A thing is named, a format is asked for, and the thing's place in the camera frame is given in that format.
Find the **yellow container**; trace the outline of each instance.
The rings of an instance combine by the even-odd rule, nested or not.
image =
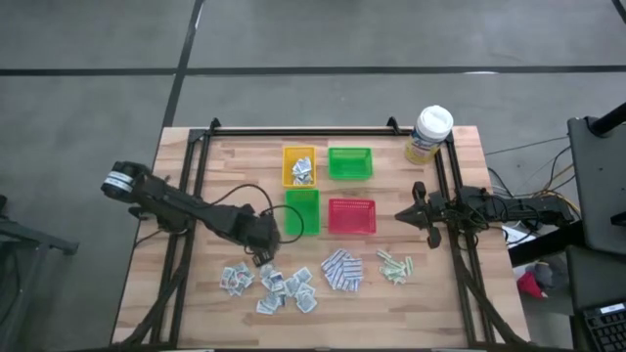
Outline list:
[[[310,185],[294,185],[291,170],[298,159],[306,156],[311,159],[311,178],[313,179],[313,183]],[[315,184],[317,183],[315,165],[315,147],[283,147],[283,186],[290,189],[315,187]]]

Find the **concrete floor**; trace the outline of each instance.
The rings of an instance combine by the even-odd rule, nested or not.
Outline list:
[[[0,68],[176,67],[193,4],[0,0]],[[604,0],[217,0],[204,4],[189,65],[626,65],[625,33]],[[153,162],[172,82],[0,76],[10,215],[81,242],[74,257],[49,259],[23,350],[109,342],[137,222],[99,187],[115,160]],[[412,124],[440,104],[457,124],[478,125],[490,152],[564,136],[568,118],[603,114],[625,91],[626,73],[187,77],[173,125],[381,125],[392,115]],[[523,181],[566,144],[488,163],[526,193],[550,170]],[[562,191],[577,199],[573,183]],[[564,316],[552,313],[562,309],[524,306],[534,340],[567,345]]]

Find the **green basket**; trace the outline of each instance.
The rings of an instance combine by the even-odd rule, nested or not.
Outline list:
[[[293,206],[304,220],[303,236],[320,234],[320,191],[318,190],[287,190],[285,204]],[[285,232],[288,235],[299,235],[300,218],[291,209],[285,209]]]
[[[329,175],[335,180],[367,180],[372,177],[372,150],[329,148]]]

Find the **black equipment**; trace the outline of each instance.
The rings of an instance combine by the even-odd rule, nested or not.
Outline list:
[[[597,351],[626,350],[626,302],[587,309],[583,317]]]
[[[412,190],[415,203],[395,214],[395,219],[420,229],[428,229],[428,245],[437,248],[441,242],[436,222],[459,221],[466,232],[489,228],[490,222],[524,221],[530,227],[538,224],[565,226],[574,220],[567,203],[556,196],[506,199],[490,195],[487,190],[463,186],[457,197],[448,201],[440,191],[428,195],[422,182]]]
[[[249,248],[256,266],[272,261],[280,246],[281,235],[271,207],[256,216],[250,204],[204,202],[167,185],[143,164],[116,162],[101,190],[109,198],[139,204],[128,211],[138,218],[154,214],[159,228],[170,234],[184,233],[200,220],[220,238]]]

